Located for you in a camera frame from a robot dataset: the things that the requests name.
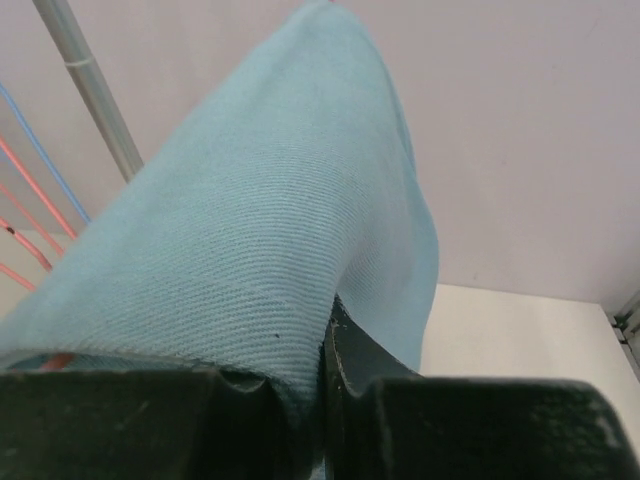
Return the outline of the blue wire hanger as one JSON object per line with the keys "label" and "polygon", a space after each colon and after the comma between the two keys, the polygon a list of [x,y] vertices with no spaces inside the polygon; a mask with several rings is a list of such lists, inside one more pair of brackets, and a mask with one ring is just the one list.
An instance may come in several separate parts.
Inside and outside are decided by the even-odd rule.
{"label": "blue wire hanger", "polygon": [[65,196],[67,197],[69,202],[72,204],[72,206],[74,207],[76,212],[80,215],[82,220],[86,224],[90,223],[91,222],[91,218],[88,215],[87,211],[84,209],[84,207],[82,206],[81,202],[78,200],[78,198],[76,197],[75,193],[71,189],[71,187],[67,184],[67,182],[65,181],[65,179],[63,178],[63,176],[61,175],[59,170],[57,169],[55,163],[49,157],[48,153],[46,152],[46,150],[44,149],[44,147],[40,143],[39,139],[37,138],[37,136],[33,132],[31,126],[27,122],[27,120],[24,117],[23,113],[20,111],[17,103],[12,98],[11,94],[9,93],[9,91],[7,90],[7,88],[3,84],[0,85],[0,91],[1,91],[1,96],[4,98],[6,104],[8,105],[8,107],[10,108],[12,113],[14,114],[18,124],[21,126],[21,128],[24,131],[26,137],[31,142],[33,148],[35,149],[36,153],[40,157],[41,161],[44,163],[46,168],[49,170],[49,173],[52,175],[54,180],[57,182],[58,186],[60,187],[62,192],[65,194]]}

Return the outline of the pink hanger with orange trousers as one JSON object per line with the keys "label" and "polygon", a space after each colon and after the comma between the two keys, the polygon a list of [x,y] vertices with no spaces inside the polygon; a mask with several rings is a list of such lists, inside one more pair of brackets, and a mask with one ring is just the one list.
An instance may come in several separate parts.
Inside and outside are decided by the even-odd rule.
{"label": "pink hanger with orange trousers", "polygon": [[34,168],[12,141],[1,135],[1,214],[12,225],[76,238],[82,222],[52,174]]}

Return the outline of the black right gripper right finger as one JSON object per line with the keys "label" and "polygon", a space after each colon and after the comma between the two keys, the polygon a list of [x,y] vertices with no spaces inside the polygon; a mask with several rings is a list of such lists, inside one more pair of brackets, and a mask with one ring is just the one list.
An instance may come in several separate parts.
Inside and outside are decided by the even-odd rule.
{"label": "black right gripper right finger", "polygon": [[423,377],[335,302],[324,341],[329,479],[635,479],[610,403],[572,380]]}

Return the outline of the light blue trousers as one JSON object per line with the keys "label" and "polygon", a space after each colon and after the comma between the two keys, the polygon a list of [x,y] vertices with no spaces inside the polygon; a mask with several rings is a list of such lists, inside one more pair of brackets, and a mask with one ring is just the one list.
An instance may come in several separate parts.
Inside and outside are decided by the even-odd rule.
{"label": "light blue trousers", "polygon": [[333,303],[418,368],[438,242],[365,27],[304,4],[174,131],[1,323],[1,364],[215,366],[317,397]]}

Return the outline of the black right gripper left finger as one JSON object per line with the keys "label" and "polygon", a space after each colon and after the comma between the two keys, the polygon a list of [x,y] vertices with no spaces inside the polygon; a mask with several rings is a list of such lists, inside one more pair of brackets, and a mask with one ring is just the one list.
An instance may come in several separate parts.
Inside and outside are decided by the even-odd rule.
{"label": "black right gripper left finger", "polygon": [[216,370],[10,371],[4,479],[297,479],[269,382]]}

